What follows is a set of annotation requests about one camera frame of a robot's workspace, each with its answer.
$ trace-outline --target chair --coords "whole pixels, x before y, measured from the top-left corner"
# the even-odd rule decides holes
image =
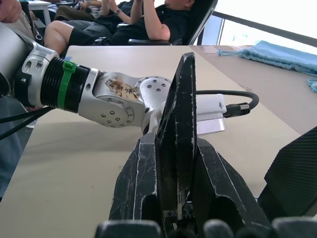
[[[193,45],[207,20],[212,15],[218,0],[196,0],[190,10],[190,26],[187,35],[173,43],[168,41],[136,40],[130,39],[129,44],[134,46],[170,46],[170,45]]]

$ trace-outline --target black cable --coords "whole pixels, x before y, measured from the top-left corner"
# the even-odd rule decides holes
[[[45,113],[49,112],[52,109],[54,109],[54,108],[46,107],[46,108],[38,109],[36,111],[29,112],[29,113],[23,113],[23,114],[8,117],[8,118],[1,118],[0,123],[6,123],[9,121],[20,120],[20,119],[29,118],[31,116],[36,116],[36,115],[44,115]]]
[[[197,95],[202,94],[223,94],[251,98],[252,101],[249,103],[249,109],[252,110],[259,104],[259,97],[255,93],[244,92],[244,91],[230,91],[230,90],[200,90],[196,92]]]
[[[12,128],[11,130],[6,131],[5,133],[0,135],[0,140],[5,139],[6,137],[16,133],[18,130],[22,129],[23,127],[25,127],[26,125],[30,124],[31,122],[35,121],[36,119],[40,118],[41,116],[43,116],[44,114],[48,113],[49,111],[46,111],[44,113],[41,113],[39,115],[35,115],[32,116],[28,119],[26,119],[25,121],[23,121],[22,123],[20,123],[19,125],[15,126],[14,128]]]

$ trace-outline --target green cable tie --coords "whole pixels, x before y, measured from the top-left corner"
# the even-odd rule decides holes
[[[70,61],[64,61],[63,70],[64,70],[64,74],[59,86],[58,97],[57,97],[57,107],[59,109],[64,110],[67,87],[68,87],[72,74],[76,70],[76,64]]]

